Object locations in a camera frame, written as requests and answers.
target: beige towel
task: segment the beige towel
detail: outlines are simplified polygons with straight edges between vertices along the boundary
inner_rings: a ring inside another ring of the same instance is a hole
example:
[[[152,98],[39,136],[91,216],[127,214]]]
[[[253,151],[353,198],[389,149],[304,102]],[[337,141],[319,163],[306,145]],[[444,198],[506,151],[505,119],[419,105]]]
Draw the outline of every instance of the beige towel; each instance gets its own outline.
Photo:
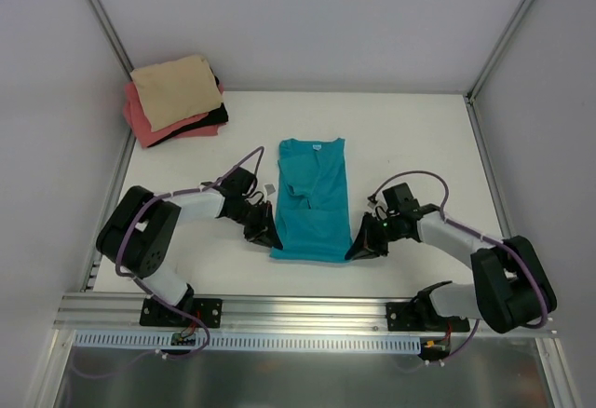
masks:
[[[215,110],[223,102],[209,63],[201,56],[137,68],[130,75],[151,131]]]

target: cable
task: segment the cable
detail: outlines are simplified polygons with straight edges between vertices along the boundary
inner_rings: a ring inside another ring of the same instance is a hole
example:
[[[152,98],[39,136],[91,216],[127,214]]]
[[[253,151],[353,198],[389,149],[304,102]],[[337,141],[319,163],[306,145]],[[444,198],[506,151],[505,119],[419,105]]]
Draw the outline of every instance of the cable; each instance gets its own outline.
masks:
[[[205,332],[206,338],[205,338],[205,341],[203,342],[203,344],[201,346],[192,349],[190,352],[188,352],[187,354],[184,354],[184,355],[174,356],[174,355],[171,355],[171,354],[163,353],[162,357],[168,358],[170,360],[182,360],[182,359],[188,359],[190,357],[194,357],[198,352],[200,352],[201,350],[203,350],[205,347],[207,347],[210,344],[210,339],[211,339],[210,332],[209,332],[208,327],[205,325],[205,323],[200,318],[195,317],[194,315],[191,315],[189,313],[186,313],[186,312],[180,310],[179,308],[168,304],[162,298],[160,298],[159,296],[157,296],[156,294],[154,294],[153,292],[151,292],[151,289],[149,289],[142,282],[141,279],[137,278],[132,273],[126,273],[126,272],[122,271],[122,259],[123,259],[123,256],[124,256],[124,251],[126,250],[128,244],[129,244],[130,237],[132,236],[132,233],[134,232],[134,229],[136,228],[137,223],[141,220],[141,218],[145,215],[145,213],[149,210],[149,208],[151,208],[158,201],[163,200],[165,198],[175,197],[175,196],[181,196],[181,195],[188,195],[188,194],[196,194],[196,193],[199,193],[199,192],[205,192],[205,191],[211,189],[213,186],[216,186],[219,183],[221,183],[228,176],[230,176],[230,174],[232,174],[232,172],[234,172],[236,169],[238,169],[240,166],[242,166],[246,161],[248,161],[249,159],[251,159],[257,153],[259,154],[259,157],[257,159],[257,164],[256,164],[255,169],[254,169],[254,174],[256,175],[256,173],[259,170],[259,166],[261,165],[261,158],[263,157],[263,154],[264,154],[264,147],[263,146],[257,147],[252,152],[250,152],[249,154],[247,154],[246,156],[244,156],[228,172],[226,172],[224,175],[222,175],[220,178],[218,178],[215,182],[213,182],[211,184],[207,184],[202,189],[201,188],[181,189],[179,191],[174,191],[172,193],[161,194],[159,196],[153,196],[144,205],[142,205],[142,207],[139,209],[139,212],[137,212],[135,214],[135,216],[132,218],[132,221],[130,222],[129,227],[127,228],[127,231],[126,231],[124,237],[122,238],[122,243],[120,244],[120,248],[118,249],[118,253],[117,253],[116,258],[115,258],[115,272],[116,272],[116,274],[118,276],[122,277],[122,278],[131,278],[144,292],[146,292],[147,294],[149,294],[153,299],[155,299],[163,307],[167,308],[168,310],[172,311],[173,313],[175,313],[177,315],[180,315],[180,316],[182,316],[184,318],[188,318],[196,326],[200,327]],[[87,374],[87,373],[84,373],[84,372],[80,371],[78,368],[76,368],[76,366],[75,366],[75,353],[73,352],[73,354],[71,356],[71,365],[70,365],[70,368],[73,370],[73,372],[76,375],[78,375],[80,377],[91,379],[91,380],[100,380],[100,379],[103,379],[103,378],[109,378],[109,377],[115,376],[117,374],[120,374],[121,372],[127,370],[130,366],[132,366],[133,364],[135,364],[140,359],[142,359],[144,357],[147,357],[149,355],[156,354],[156,353],[158,353],[158,351],[155,351],[155,350],[144,351],[143,353],[139,354],[137,357],[135,357],[134,359],[132,359],[131,361],[129,361],[126,365],[124,365],[122,368],[118,369],[117,371],[113,371],[113,372],[110,372],[110,373],[107,373],[107,374]]]
[[[383,214],[385,215],[384,218],[381,218],[381,216],[379,215],[379,210],[381,210],[383,212]],[[387,211],[385,211],[385,208],[383,208],[382,206],[375,206],[374,207],[374,215],[376,215],[376,218],[379,220],[385,220],[387,218]]]
[[[199,318],[199,319],[201,318],[200,311],[197,311],[197,312],[196,312],[196,317],[197,317],[197,318]],[[189,329],[190,329],[190,332],[188,333],[188,335],[185,335],[184,333],[185,333],[187,330],[189,330]],[[182,339],[189,338],[189,337],[191,337],[191,336],[192,336],[192,335],[195,333],[195,330],[196,330],[196,323],[195,323],[195,322],[191,322],[191,323],[188,325],[188,327],[185,327],[185,328],[184,328],[184,329],[183,329],[183,330],[180,332],[180,337],[181,337]]]
[[[536,298],[538,299],[538,303],[540,304],[540,321],[537,324],[525,324],[524,327],[527,327],[528,329],[540,329],[540,328],[544,327],[549,320],[549,310],[547,309],[547,302],[544,298],[544,295],[540,291],[540,288],[538,287],[538,283],[535,281],[535,279],[532,276],[532,273],[530,272],[527,265],[523,262],[521,257],[515,251],[513,251],[513,249],[511,249],[510,247],[505,245],[502,241],[499,241],[494,238],[487,238],[479,231],[476,231],[475,229],[470,228],[469,226],[465,226],[464,224],[460,224],[457,221],[452,220],[447,217],[447,215],[445,214],[445,205],[447,204],[447,199],[449,198],[449,185],[439,174],[430,172],[428,170],[408,170],[406,172],[398,173],[398,174],[393,175],[392,177],[389,177],[388,179],[386,179],[374,191],[374,193],[372,193],[372,195],[370,195],[368,197],[369,201],[371,201],[372,203],[376,203],[376,201],[377,201],[376,196],[387,184],[391,183],[392,181],[394,181],[395,179],[397,179],[399,177],[403,177],[406,175],[429,175],[429,176],[434,177],[437,180],[439,180],[440,183],[443,185],[443,190],[444,190],[443,200],[439,205],[439,214],[440,214],[440,218],[443,220],[443,222],[445,222],[446,224],[450,224],[451,226],[453,226],[461,231],[464,231],[465,233],[468,233],[475,238],[485,241],[500,250],[503,250],[504,252],[506,252],[509,256],[511,256],[513,258],[513,260],[517,263],[517,265],[520,268],[523,275],[526,277],[526,279],[530,283],[530,287],[532,287],[532,290],[534,291]],[[449,357],[447,357],[443,361],[446,361],[447,359],[450,360],[453,356],[456,356],[457,354],[459,354],[460,351],[464,347],[466,347],[469,344],[469,342],[472,340],[472,338],[476,334],[476,331],[478,331],[479,326],[480,326],[480,320],[476,320],[474,327],[472,328],[472,331],[470,332],[466,341],[464,341],[464,343],[462,345],[460,345],[455,351],[453,351],[449,355]]]
[[[453,332],[453,328],[451,327],[451,322],[447,321],[447,333],[439,341],[449,340],[451,342],[452,332]]]

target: white surface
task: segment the white surface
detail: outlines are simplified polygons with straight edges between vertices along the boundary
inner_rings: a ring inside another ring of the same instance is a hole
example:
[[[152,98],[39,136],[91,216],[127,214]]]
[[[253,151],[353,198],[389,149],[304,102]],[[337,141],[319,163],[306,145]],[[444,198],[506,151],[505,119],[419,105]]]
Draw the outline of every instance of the white surface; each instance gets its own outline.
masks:
[[[0,0],[0,406],[25,401],[86,266],[126,124],[84,0]]]
[[[520,0],[102,0],[136,67],[200,52],[229,88],[459,92]]]
[[[479,98],[516,230],[559,298],[552,314],[584,405],[596,406],[596,0],[538,0]]]
[[[280,141],[344,137],[353,237],[367,210],[366,197],[389,175],[411,169],[444,176],[453,191],[451,214],[498,232],[461,96],[227,92],[224,99],[231,122],[220,136],[174,140],[148,150],[137,146],[124,191],[134,184],[166,191],[212,180],[260,144],[266,147],[260,183],[276,184]],[[408,183],[423,203],[442,197],[442,186],[431,177]],[[440,280],[471,282],[464,265],[432,247],[403,240],[389,249],[386,258],[347,265],[282,262],[247,243],[240,225],[216,220],[177,227],[166,260],[199,293],[411,296]],[[138,291],[115,275],[107,259],[95,290]]]

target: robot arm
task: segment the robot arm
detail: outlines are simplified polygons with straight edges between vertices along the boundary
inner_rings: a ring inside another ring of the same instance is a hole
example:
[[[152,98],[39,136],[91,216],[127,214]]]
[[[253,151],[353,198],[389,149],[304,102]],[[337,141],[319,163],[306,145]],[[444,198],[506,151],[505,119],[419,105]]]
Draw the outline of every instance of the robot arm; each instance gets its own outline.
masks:
[[[191,189],[159,200],[147,210],[132,231],[121,265],[153,294],[188,312],[194,290],[164,263],[177,224],[226,217],[244,226],[247,241],[269,248],[283,248],[274,225],[271,203],[249,202],[249,192],[255,184],[254,174],[237,168],[219,185],[205,192]],[[97,250],[115,263],[129,225],[141,207],[153,197],[154,194],[147,189],[131,187],[100,232]]]
[[[441,214],[437,206],[421,207],[407,184],[388,188],[383,195],[388,206],[386,218],[364,214],[346,260],[387,255],[388,242],[413,238],[447,252],[472,270],[473,285],[442,282],[417,294],[416,304],[409,310],[429,320],[429,328],[436,324],[436,318],[458,316],[485,320],[496,332],[506,333],[541,317],[540,301],[530,280],[522,265],[499,248],[501,242],[521,258],[542,294],[547,311],[556,308],[554,291],[526,238],[479,238],[473,229]]]

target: small white label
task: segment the small white label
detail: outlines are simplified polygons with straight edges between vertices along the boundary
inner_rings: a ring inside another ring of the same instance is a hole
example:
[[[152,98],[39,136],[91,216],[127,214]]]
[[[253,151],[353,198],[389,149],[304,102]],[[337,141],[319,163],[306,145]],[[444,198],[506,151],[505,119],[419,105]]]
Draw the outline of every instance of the small white label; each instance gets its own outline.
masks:
[[[271,196],[272,194],[276,193],[276,187],[271,183],[267,183],[264,186],[264,191],[267,194],[267,196]]]

